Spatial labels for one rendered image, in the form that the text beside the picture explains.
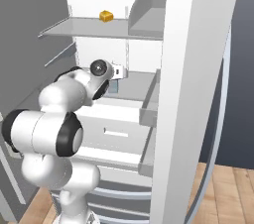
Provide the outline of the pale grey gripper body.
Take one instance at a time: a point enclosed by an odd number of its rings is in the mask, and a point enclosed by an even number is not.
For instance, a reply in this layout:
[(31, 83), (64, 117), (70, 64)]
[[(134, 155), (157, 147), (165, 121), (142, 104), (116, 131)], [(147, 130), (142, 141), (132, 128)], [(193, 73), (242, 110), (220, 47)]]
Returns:
[(118, 80), (111, 80), (108, 88), (109, 93), (117, 93), (118, 92)]

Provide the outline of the white fridge drawer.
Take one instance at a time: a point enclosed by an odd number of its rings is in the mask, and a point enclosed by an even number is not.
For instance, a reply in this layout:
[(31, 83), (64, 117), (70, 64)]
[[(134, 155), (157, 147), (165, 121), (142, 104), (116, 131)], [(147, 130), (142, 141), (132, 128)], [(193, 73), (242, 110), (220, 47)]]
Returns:
[(150, 128), (139, 124), (140, 101), (101, 98), (75, 114), (83, 127), (77, 157), (135, 168), (140, 162)]

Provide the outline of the narrow grey fridge shelf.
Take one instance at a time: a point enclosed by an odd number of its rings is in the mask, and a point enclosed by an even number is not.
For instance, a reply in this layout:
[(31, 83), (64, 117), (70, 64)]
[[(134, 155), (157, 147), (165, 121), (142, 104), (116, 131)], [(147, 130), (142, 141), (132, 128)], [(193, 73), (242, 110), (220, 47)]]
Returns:
[(61, 52), (59, 52), (56, 56), (51, 58), (45, 64), (45, 67), (49, 67), (64, 58), (71, 58), (72, 60), (75, 60), (75, 54), (76, 54), (76, 43), (71, 43), (69, 46), (67, 46)]

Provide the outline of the large grey fridge shelf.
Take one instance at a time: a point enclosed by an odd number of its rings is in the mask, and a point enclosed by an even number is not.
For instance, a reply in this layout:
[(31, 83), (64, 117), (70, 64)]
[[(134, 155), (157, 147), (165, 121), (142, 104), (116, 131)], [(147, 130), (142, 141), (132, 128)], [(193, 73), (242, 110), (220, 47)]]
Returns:
[(164, 36), (162, 27), (153, 30), (144, 21), (130, 27), (126, 19), (115, 19), (104, 23), (96, 18), (69, 17), (39, 33), (43, 36), (90, 37), (127, 40), (161, 41)]

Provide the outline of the dark grey fridge door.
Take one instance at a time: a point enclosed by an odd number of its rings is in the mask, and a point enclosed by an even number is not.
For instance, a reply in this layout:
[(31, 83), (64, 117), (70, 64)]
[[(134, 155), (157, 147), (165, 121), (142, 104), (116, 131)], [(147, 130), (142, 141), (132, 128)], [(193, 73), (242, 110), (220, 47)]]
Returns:
[(72, 38), (39, 38), (41, 31), (67, 17), (66, 0), (0, 0), (0, 147), (26, 200), (20, 203), (0, 162), (0, 216), (7, 221), (20, 221), (37, 188), (24, 180), (21, 156), (4, 142), (1, 119), (15, 109), (37, 110), (42, 88), (75, 65), (64, 58), (45, 67)]

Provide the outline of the yellow cheese block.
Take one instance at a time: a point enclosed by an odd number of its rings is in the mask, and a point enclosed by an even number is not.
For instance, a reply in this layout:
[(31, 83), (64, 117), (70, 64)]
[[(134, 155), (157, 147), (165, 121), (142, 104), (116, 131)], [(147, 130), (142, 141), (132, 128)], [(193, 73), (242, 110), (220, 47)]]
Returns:
[(104, 11), (101, 11), (101, 12), (99, 13), (99, 20), (102, 21), (102, 22), (104, 22), (104, 23), (110, 22), (110, 21), (112, 21), (113, 19), (114, 19), (114, 16), (113, 16), (113, 14), (112, 14), (111, 12), (109, 12), (109, 11), (104, 10)]

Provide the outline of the curved grey door bin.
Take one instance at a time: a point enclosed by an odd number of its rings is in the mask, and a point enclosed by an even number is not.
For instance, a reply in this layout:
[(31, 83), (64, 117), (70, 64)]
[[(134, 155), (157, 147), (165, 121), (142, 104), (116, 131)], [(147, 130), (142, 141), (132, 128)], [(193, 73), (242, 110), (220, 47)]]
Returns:
[(128, 19), (128, 34), (150, 39), (164, 35), (166, 0), (135, 0)]

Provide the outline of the grey freezer drawer front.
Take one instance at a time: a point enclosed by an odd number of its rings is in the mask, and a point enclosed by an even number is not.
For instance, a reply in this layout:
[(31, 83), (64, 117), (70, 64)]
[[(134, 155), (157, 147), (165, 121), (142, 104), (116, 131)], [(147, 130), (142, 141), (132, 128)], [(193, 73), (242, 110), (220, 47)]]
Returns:
[[(136, 170), (99, 166), (101, 181), (97, 187), (122, 191), (151, 191), (152, 179), (138, 174)], [(116, 208), (150, 213), (150, 200), (116, 199), (88, 193), (87, 201)], [(150, 217), (114, 212), (90, 207), (101, 224), (149, 224)]]

